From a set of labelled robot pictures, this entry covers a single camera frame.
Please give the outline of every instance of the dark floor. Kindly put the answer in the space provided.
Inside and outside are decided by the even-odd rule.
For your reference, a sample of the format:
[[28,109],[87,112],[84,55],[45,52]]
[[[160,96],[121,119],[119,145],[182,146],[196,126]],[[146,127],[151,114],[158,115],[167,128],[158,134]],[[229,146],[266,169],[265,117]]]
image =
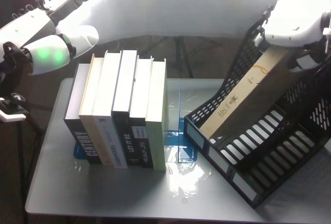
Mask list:
[[[186,65],[181,61],[176,62],[176,39],[156,36],[143,36],[120,41],[110,42],[96,47],[93,52],[104,55],[106,50],[119,51],[120,48],[136,49],[143,52],[155,43],[155,48],[146,53],[155,59],[167,59],[168,78],[187,78]],[[224,78],[232,58],[235,56],[240,40],[225,38],[185,37],[189,63],[195,78]],[[92,52],[85,54],[81,60],[91,59]],[[46,108],[52,108],[57,91],[64,78],[73,77],[77,61],[71,61],[67,66],[37,76],[24,75],[16,93],[23,95],[30,103]],[[31,116],[37,124],[46,129],[51,112],[47,110],[32,109]],[[19,162],[17,149],[17,131],[15,124],[0,124],[1,144],[0,149],[0,223],[22,223],[22,205],[19,181]],[[29,164],[32,156],[35,134],[27,122],[23,122],[25,165]],[[62,216],[29,216],[29,223],[107,223],[95,218],[68,218]],[[156,220],[111,220],[110,223],[156,223]]]

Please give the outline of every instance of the black basket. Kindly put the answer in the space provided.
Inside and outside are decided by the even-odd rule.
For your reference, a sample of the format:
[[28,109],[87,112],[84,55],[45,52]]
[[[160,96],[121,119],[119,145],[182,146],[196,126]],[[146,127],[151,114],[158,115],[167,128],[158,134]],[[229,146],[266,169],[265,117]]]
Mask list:
[[208,140],[199,131],[261,56],[255,23],[219,91],[185,116],[184,134],[233,188],[255,208],[307,162],[331,137],[330,66],[307,72],[240,136]]

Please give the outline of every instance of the gray table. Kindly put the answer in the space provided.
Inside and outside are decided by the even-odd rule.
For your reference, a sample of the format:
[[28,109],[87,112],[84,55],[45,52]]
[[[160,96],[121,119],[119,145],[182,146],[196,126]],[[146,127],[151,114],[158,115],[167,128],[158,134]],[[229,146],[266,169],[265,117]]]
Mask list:
[[[59,89],[25,209],[31,214],[98,217],[330,223],[331,147],[253,210],[198,153],[192,164],[167,162],[167,172],[90,166],[72,155],[75,141],[63,122],[72,79]],[[170,128],[211,97],[222,80],[168,79]]]

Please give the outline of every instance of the orange mark on book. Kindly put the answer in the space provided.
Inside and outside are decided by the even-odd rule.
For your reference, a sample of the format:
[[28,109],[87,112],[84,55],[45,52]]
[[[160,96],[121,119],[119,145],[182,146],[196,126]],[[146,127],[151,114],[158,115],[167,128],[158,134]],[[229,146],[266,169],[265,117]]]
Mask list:
[[263,74],[268,74],[268,73],[269,73],[269,71],[268,71],[267,69],[263,68],[262,66],[259,66],[259,65],[253,65],[252,67],[257,67],[257,68],[259,68]]

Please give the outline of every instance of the white backdrop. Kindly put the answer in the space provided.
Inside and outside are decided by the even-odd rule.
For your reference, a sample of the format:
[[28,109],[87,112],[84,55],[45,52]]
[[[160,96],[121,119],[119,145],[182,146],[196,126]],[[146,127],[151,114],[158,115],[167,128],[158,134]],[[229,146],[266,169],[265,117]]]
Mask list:
[[58,29],[92,25],[99,43],[146,34],[240,37],[275,1],[89,0]]

